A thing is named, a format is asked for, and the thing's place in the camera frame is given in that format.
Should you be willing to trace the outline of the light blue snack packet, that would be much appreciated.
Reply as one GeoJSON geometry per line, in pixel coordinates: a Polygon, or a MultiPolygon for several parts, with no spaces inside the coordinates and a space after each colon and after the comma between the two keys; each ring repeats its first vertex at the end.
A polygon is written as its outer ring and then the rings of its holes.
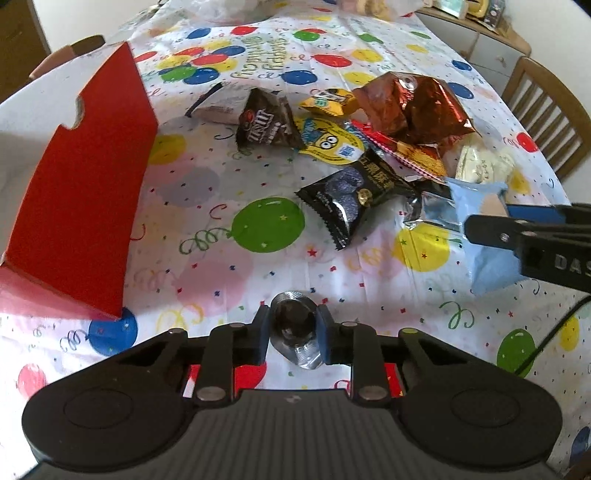
{"type": "Polygon", "coordinates": [[[523,280],[520,262],[509,246],[507,185],[452,178],[447,179],[447,185],[463,235],[472,292],[481,296],[523,280]]]}

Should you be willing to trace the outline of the small silver candy wrapper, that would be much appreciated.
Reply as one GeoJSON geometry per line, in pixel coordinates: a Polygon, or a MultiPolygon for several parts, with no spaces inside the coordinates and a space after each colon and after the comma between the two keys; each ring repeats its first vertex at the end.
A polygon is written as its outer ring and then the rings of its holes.
{"type": "Polygon", "coordinates": [[[315,370],[322,365],[315,312],[318,305],[297,291],[284,291],[270,304],[270,343],[295,366],[315,370]]]}

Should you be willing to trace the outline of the cream white snack packet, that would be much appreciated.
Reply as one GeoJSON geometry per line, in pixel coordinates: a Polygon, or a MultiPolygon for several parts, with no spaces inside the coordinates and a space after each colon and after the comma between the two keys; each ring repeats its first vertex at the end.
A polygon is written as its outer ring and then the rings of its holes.
{"type": "Polygon", "coordinates": [[[480,141],[462,146],[455,178],[468,183],[506,183],[516,164],[505,150],[490,150],[480,141]]]}

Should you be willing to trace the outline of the silver foil snack packet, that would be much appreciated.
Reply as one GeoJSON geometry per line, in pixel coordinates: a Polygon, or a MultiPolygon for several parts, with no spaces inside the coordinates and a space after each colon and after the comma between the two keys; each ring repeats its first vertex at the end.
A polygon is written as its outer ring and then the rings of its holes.
{"type": "Polygon", "coordinates": [[[448,186],[432,180],[411,183],[415,190],[407,201],[403,223],[415,228],[420,223],[437,226],[453,232],[460,232],[455,203],[448,186]]]}

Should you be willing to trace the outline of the black blueberry snack packet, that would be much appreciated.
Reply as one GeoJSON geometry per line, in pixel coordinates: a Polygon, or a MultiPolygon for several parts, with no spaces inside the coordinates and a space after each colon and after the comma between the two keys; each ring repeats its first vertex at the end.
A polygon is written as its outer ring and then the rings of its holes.
{"type": "Polygon", "coordinates": [[[417,190],[370,149],[359,160],[295,194],[322,218],[339,251],[351,245],[367,211],[396,196],[413,199],[417,190]]]}

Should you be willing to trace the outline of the brown foil chip bag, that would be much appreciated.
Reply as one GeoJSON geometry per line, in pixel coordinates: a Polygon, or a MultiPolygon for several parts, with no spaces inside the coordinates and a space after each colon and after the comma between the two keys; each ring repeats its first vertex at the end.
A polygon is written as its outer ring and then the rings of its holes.
{"type": "Polygon", "coordinates": [[[373,131],[410,144],[438,144],[475,131],[457,96],[437,78],[387,72],[353,95],[373,131]]]}

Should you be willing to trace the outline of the small yellow snack packet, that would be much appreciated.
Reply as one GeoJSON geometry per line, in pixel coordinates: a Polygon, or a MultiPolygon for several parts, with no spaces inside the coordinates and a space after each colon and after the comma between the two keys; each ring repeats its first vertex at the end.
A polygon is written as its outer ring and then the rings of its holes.
{"type": "Polygon", "coordinates": [[[346,117],[360,109],[355,95],[339,88],[315,91],[311,97],[301,101],[300,106],[311,113],[332,117],[346,117]]]}

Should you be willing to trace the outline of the brown M&M packet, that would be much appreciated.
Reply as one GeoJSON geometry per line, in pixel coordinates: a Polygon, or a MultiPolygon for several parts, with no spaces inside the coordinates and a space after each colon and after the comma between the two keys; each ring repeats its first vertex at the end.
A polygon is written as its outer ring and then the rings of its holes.
{"type": "Polygon", "coordinates": [[[301,138],[287,97],[279,91],[253,88],[238,117],[235,134],[239,148],[250,144],[274,145],[303,150],[301,138]]]}

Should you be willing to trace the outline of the red white cardboard box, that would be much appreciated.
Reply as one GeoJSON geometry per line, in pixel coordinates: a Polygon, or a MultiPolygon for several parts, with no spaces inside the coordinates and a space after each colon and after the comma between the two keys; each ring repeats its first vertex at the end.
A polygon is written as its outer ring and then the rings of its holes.
{"type": "Polygon", "coordinates": [[[130,46],[76,58],[1,106],[1,309],[115,320],[158,122],[130,46]]]}

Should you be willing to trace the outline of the red chip packet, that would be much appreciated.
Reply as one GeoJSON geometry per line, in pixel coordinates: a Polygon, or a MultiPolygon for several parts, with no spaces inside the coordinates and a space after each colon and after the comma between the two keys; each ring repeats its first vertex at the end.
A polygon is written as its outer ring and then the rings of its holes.
{"type": "Polygon", "coordinates": [[[351,123],[370,143],[394,156],[403,165],[424,177],[443,183],[448,176],[446,166],[436,147],[430,145],[411,145],[376,132],[370,128],[369,124],[363,124],[356,120],[352,120],[351,123]]]}

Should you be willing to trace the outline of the white blue biscuit packet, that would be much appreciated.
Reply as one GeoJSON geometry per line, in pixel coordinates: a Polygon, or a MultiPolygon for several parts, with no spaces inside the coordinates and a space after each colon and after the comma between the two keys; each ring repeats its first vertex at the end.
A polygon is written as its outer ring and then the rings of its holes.
{"type": "Polygon", "coordinates": [[[238,125],[251,90],[249,85],[219,82],[202,94],[188,108],[185,116],[212,123],[238,125]]]}

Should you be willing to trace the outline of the balloon pattern tablecloth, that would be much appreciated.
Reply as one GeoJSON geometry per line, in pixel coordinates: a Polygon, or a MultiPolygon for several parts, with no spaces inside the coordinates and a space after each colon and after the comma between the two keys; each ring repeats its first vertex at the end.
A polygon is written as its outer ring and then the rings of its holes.
{"type": "Polygon", "coordinates": [[[464,108],[491,147],[509,147],[519,165],[515,199],[562,198],[542,157],[516,144],[517,123],[499,95],[417,16],[384,23],[346,18],[321,1],[283,1],[252,33],[235,34],[167,6],[129,35],[160,120],[127,262],[132,319],[121,340],[100,341],[86,320],[2,317],[3,478],[35,463],[20,427],[30,393],[168,328],[202,335],[240,320],[283,291],[324,303],[336,320],[367,322],[382,334],[422,328],[509,368],[580,299],[537,280],[475,295],[460,236],[405,225],[399,199],[337,250],[322,218],[297,197],[334,166],[285,149],[238,149],[232,128],[184,115],[205,91],[189,83],[192,73],[283,89],[294,104],[388,70],[428,74],[471,91],[464,108]]]}

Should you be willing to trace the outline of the white drawer cabinet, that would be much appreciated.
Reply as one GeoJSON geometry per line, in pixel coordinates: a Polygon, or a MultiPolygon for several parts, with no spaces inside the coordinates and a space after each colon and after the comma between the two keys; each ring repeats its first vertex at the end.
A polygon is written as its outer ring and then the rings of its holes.
{"type": "Polygon", "coordinates": [[[468,18],[457,19],[434,8],[423,8],[417,15],[499,94],[505,90],[518,60],[531,55],[529,43],[511,26],[503,36],[468,18]]]}

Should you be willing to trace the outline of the clear plastic bag with cookies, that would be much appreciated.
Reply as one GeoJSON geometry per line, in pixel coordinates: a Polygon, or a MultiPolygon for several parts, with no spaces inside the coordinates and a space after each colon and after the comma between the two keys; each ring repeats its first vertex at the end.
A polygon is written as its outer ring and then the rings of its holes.
{"type": "Polygon", "coordinates": [[[394,21],[425,6],[423,0],[338,0],[337,5],[349,14],[394,21]]]}

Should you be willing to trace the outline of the wooden chair with pink cloth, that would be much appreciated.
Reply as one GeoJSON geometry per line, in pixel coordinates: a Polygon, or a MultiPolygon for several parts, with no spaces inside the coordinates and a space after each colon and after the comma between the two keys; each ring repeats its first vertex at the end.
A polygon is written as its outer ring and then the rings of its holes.
{"type": "Polygon", "coordinates": [[[73,44],[53,51],[29,74],[31,80],[35,80],[50,72],[51,70],[77,58],[93,52],[105,44],[105,38],[102,35],[92,35],[73,44]]]}

